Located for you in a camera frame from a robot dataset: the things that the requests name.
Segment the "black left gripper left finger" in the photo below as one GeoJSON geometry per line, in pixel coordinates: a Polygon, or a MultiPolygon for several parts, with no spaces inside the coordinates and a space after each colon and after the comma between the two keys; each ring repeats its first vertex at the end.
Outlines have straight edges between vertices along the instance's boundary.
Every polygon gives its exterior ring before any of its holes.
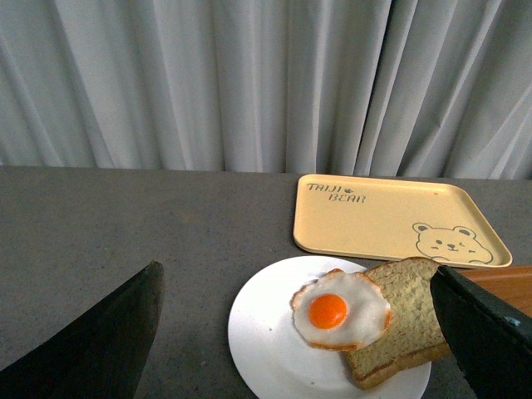
{"type": "Polygon", "coordinates": [[[1,371],[3,398],[132,398],[165,292],[151,262],[49,340],[1,371]]]}

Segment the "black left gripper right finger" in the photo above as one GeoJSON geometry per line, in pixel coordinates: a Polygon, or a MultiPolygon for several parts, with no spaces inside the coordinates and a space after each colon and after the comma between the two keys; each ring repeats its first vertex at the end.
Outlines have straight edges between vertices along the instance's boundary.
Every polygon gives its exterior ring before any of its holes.
{"type": "Polygon", "coordinates": [[[440,266],[431,296],[445,340],[479,398],[531,396],[531,316],[440,266]]]}

